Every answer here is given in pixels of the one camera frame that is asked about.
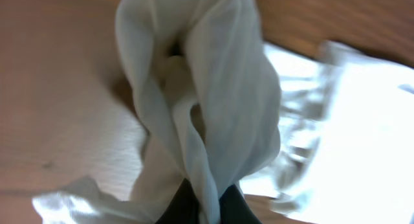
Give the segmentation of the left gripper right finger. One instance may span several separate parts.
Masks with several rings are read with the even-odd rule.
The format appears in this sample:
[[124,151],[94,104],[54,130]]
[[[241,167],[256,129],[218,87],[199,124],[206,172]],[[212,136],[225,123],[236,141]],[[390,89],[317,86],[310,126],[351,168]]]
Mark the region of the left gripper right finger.
[[229,186],[219,199],[221,224],[261,224],[236,185]]

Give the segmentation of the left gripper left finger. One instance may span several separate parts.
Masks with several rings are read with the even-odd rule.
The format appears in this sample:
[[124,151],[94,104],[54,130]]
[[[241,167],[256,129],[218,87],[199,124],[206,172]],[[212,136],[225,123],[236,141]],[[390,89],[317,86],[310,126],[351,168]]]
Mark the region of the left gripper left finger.
[[191,183],[184,179],[171,203],[155,224],[199,224],[199,206]]

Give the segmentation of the white t-shirt with black print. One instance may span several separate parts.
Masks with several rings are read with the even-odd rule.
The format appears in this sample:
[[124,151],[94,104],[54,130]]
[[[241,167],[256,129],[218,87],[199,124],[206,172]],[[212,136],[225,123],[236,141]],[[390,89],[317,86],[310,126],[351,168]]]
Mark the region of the white t-shirt with black print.
[[413,221],[413,71],[329,41],[315,69],[272,57],[254,0],[121,0],[115,33],[148,132],[130,201],[80,179],[36,196],[44,223],[155,223],[184,179],[199,223],[272,189],[320,223]]

